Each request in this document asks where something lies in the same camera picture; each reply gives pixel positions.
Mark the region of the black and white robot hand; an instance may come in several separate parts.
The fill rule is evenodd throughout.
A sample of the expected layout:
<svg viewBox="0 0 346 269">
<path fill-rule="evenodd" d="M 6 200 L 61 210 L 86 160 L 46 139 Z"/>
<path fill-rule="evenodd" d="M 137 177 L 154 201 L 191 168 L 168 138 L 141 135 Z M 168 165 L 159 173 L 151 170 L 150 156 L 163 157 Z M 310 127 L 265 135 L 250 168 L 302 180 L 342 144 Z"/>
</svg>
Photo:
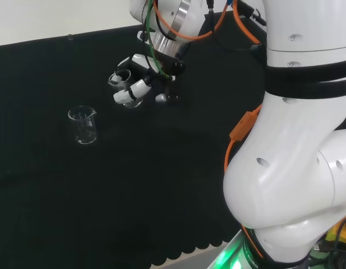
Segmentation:
<svg viewBox="0 0 346 269">
<path fill-rule="evenodd" d="M 115 103 L 128 108 L 139 106 L 146 95 L 153 95 L 157 103 L 176 101 L 179 89 L 178 77 L 185 70 L 185 63 L 179 59 L 163 57 L 162 75 L 152 57 L 133 54 L 117 65 L 117 69 L 108 78 Z"/>
</svg>

